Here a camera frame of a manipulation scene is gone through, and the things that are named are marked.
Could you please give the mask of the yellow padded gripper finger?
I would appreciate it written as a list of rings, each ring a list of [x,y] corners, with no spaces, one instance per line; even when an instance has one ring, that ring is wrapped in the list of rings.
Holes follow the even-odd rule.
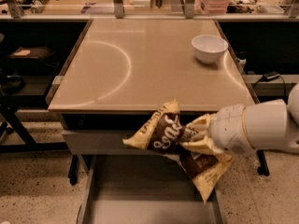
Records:
[[[218,155],[222,154],[223,150],[216,146],[213,139],[210,137],[204,137],[199,141],[189,141],[180,143],[185,149],[206,155]]]
[[[205,114],[188,123],[187,127],[196,131],[209,130],[210,124],[215,117],[215,114]]]

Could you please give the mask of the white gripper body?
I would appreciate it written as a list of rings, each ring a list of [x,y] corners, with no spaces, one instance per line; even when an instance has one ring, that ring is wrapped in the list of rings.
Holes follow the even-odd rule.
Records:
[[[209,134],[215,145],[232,155],[249,155],[254,152],[246,136],[243,105],[222,108],[210,122]]]

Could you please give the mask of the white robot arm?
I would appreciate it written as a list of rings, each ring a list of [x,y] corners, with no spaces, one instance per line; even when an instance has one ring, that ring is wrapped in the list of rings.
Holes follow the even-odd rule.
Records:
[[[199,133],[181,145],[208,155],[226,152],[249,155],[257,150],[299,152],[299,84],[287,101],[281,99],[257,105],[230,105],[212,115],[194,120]]]

